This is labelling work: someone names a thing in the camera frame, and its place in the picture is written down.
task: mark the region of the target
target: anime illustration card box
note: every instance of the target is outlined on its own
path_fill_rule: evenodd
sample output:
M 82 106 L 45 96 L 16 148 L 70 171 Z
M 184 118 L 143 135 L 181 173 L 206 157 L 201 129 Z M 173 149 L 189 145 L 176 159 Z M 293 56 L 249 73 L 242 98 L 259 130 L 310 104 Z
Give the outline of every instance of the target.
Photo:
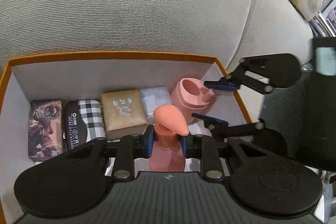
M 101 105 L 108 140 L 146 130 L 148 122 L 139 90 L 102 93 Z
M 63 152 L 62 102 L 32 102 L 29 114 L 28 156 L 43 161 Z

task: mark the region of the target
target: plaid pattern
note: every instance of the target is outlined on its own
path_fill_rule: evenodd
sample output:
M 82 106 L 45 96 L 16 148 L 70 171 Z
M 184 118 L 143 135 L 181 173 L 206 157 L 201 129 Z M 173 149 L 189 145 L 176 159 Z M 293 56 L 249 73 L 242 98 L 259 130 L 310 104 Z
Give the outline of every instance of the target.
M 86 141 L 91 141 L 97 137 L 106 137 L 100 102 L 97 100 L 80 100 L 78 101 L 78 107 L 87 128 Z

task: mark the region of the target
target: gray sofa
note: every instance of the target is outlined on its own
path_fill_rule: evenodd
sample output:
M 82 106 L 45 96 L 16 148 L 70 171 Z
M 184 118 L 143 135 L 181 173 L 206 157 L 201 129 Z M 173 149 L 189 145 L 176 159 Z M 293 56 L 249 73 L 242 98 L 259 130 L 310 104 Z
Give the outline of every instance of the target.
M 44 52 L 149 50 L 218 56 L 290 52 L 312 32 L 288 0 L 0 0 L 0 69 Z

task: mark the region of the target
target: printed card box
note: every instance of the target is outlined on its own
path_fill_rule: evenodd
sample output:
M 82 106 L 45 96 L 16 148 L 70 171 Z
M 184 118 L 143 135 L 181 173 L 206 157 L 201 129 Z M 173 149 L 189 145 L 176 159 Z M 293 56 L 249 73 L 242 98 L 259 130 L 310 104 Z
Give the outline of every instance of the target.
M 108 140 L 146 130 L 148 122 L 139 90 L 102 93 L 101 105 Z
M 29 114 L 28 156 L 43 161 L 63 153 L 62 102 L 32 102 Z
M 80 100 L 64 108 L 64 131 L 68 149 L 73 149 L 97 137 L 106 137 L 100 102 Z

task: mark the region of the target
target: logo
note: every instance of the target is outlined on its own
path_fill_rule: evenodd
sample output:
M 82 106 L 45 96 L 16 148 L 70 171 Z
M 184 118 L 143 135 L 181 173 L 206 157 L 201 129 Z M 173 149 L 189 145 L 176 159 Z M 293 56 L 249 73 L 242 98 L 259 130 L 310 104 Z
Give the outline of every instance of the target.
M 167 180 L 170 180 L 170 179 L 173 179 L 173 178 L 174 178 L 174 176 L 171 175 L 171 174 L 165 176 L 165 179 L 167 179 Z
M 127 107 L 127 106 L 122 106 L 122 107 L 117 107 L 119 109 L 119 114 L 120 115 L 124 115 L 126 117 L 130 117 L 131 114 L 129 112 L 131 112 L 132 110 Z

